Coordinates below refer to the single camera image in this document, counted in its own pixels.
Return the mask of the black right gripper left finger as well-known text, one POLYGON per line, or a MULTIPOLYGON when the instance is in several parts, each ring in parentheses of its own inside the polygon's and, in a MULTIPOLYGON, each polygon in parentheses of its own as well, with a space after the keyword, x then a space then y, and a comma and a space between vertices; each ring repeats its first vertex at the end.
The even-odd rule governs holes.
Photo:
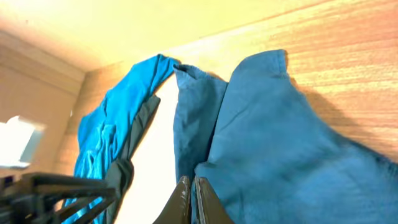
POLYGON ((178 181, 165 207, 154 221, 154 224, 189 224, 191 183, 187 176, 178 181))

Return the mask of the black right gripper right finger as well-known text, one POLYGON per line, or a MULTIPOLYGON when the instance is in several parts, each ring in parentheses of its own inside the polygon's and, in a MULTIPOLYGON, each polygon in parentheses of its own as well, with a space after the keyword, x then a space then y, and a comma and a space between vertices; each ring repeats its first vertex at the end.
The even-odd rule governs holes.
POLYGON ((200 224, 233 224, 216 192, 205 177, 195 178, 197 219, 200 224))

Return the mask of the teal blue t-shirt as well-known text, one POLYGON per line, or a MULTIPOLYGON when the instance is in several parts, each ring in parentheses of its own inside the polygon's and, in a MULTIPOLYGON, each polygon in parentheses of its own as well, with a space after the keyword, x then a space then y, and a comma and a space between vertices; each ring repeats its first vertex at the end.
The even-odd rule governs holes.
POLYGON ((108 90, 100 105, 82 117, 73 175, 104 180, 116 191, 116 200, 94 223, 114 222, 134 177, 131 157, 160 103, 154 92, 177 65, 178 60, 162 54, 133 65, 126 76, 108 90))

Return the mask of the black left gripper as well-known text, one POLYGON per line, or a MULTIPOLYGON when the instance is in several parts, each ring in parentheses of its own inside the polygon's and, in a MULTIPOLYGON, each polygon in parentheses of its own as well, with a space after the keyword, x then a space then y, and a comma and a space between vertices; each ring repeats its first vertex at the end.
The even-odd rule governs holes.
POLYGON ((115 201, 106 181, 31 173, 1 178, 1 223, 62 223, 88 210, 75 223, 91 223, 115 201))

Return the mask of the navy blue shorts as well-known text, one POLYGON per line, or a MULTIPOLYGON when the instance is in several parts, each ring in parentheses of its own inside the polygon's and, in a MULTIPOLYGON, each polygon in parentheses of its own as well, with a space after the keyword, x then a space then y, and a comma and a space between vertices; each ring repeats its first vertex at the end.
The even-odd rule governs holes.
POLYGON ((177 177, 205 177, 235 223, 396 223, 397 164, 324 123, 283 50, 225 82, 175 65, 177 177))

